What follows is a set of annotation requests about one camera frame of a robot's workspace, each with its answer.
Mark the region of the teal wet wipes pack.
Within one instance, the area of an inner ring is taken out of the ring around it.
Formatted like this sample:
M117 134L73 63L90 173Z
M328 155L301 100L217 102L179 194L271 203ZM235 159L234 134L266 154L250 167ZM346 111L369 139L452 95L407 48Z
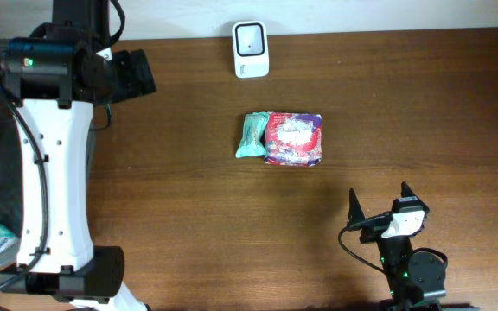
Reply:
M261 138L265 134L269 118L269 112L254 112L245 115L242 137L235 153L236 158L264 156L266 154Z

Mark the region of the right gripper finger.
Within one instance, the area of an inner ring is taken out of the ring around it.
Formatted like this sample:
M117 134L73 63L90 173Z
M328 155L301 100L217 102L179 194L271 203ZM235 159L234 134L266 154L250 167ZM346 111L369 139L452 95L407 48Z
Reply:
M410 186L405 182L401 182L401 197L400 202L420 201L420 198L411 190Z
M353 188L350 188L348 220L346 227L349 231L359 230L362 227L365 220L366 220L365 215L362 211L361 204L358 200L356 192L353 190Z

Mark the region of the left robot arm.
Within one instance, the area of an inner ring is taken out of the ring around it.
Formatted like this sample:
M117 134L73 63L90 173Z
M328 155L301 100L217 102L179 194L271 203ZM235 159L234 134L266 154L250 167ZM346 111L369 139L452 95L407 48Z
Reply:
M0 292L48 295L77 310L138 310L125 284L125 254L92 242L86 213L93 111L153 93L142 50L114 51L117 1L56 1L52 19L12 39L0 88L22 153L22 233Z

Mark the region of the red purple tissue pack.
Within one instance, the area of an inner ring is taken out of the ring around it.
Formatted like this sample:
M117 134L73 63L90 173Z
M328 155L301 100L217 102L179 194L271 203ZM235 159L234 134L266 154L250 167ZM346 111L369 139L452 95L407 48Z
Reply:
M322 160L320 114L271 112L265 127L265 162L312 167Z

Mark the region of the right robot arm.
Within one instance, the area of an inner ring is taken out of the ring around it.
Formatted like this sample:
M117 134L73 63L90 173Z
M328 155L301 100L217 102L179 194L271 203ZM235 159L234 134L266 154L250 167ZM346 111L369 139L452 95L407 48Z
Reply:
M338 234L338 243L349 256L386 277L391 298L379 303L380 310L475 310L470 304L444 305L448 257L432 248L413 248L411 238L425 228L430 208L401 183L400 196L390 210L366 217L356 192L348 192L348 220ZM380 254L376 265L351 251L343 243L347 232L358 232L361 244L375 243Z

